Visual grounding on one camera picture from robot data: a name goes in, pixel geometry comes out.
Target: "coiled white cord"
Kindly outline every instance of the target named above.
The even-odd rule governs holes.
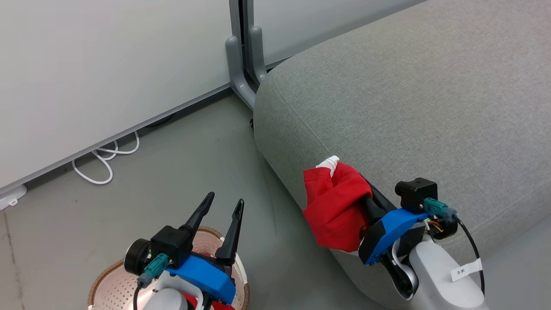
[[[121,154],[121,155],[129,155],[129,154],[132,154],[134,152],[136,152],[139,148],[139,137],[138,137],[138,132],[135,131],[134,132],[134,135],[136,136],[136,147],[131,150],[131,151],[119,151],[118,150],[118,143],[117,143],[117,140],[114,141],[115,143],[115,149],[108,149],[108,148],[97,148],[95,150],[92,151],[92,154],[97,158],[99,159],[104,165],[105,167],[107,168],[107,170],[109,171],[109,177],[107,180],[105,181],[96,181],[96,180],[92,180],[90,178],[88,178],[86,175],[84,175],[84,173],[80,172],[80,170],[77,169],[77,165],[75,165],[74,163],[74,159],[73,159],[73,169],[75,170],[75,172],[78,173],[78,175],[80,175],[81,177],[83,177],[86,181],[89,181],[91,183],[94,183],[94,184],[98,184],[98,185],[103,185],[103,184],[107,184],[109,183],[112,179],[113,179],[113,170],[111,169],[111,166],[107,163],[107,161],[110,161],[112,160],[113,158],[115,158],[115,156],[117,156],[117,154]],[[109,157],[102,157],[98,154],[98,151],[103,151],[103,152],[107,152],[107,153],[112,153],[111,156]]]

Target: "laundry basket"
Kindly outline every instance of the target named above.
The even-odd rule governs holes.
[[[193,251],[214,256],[216,250],[222,246],[224,237],[216,230],[201,226],[193,239]],[[231,304],[235,310],[246,310],[249,305],[249,285],[247,275],[239,255],[235,257],[232,266],[232,278],[235,279],[235,298]],[[88,295],[88,310],[132,310],[132,297],[136,289],[137,276],[128,273],[120,260],[102,272]],[[140,291],[138,295],[138,309],[149,301],[156,282]]]

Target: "teal connector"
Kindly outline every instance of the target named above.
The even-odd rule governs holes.
[[[138,277],[138,283],[143,283],[143,288],[146,288],[153,282],[153,279],[162,274],[168,266],[169,257],[163,253],[157,255]]]
[[[452,220],[452,216],[457,214],[455,209],[450,208],[447,204],[432,198],[425,198],[424,207],[427,212],[439,215],[447,220]]]

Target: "whiteboard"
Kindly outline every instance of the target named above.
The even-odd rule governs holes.
[[[248,1],[253,1],[254,25],[262,28],[269,65],[425,0]]]
[[[228,0],[1,1],[0,193],[228,85],[230,36]]]

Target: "white label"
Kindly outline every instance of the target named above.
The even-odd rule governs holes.
[[[457,281],[470,275],[473,272],[477,272],[480,270],[482,270],[482,262],[479,258],[472,263],[468,263],[466,265],[453,269],[451,271],[451,280]]]

